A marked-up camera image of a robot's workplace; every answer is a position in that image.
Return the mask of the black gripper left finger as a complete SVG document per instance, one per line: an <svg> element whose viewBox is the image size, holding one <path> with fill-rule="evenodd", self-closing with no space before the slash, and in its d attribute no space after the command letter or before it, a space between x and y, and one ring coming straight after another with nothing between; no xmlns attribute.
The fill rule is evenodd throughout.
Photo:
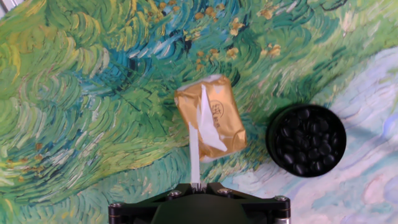
<svg viewBox="0 0 398 224"><path fill-rule="evenodd" d="M138 203L113 202L108 206L110 224L134 223L135 218L153 218L157 209L165 202L199 193L199 184L178 184L174 189Z"/></svg>

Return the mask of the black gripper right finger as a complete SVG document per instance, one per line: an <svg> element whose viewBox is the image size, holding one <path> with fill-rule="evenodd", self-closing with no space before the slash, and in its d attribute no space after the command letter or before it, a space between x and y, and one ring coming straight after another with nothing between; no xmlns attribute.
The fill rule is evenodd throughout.
<svg viewBox="0 0 398 224"><path fill-rule="evenodd" d="M259 198L218 182L201 184L201 192L209 196L205 213L215 223L291 223L290 199L286 196Z"/></svg>

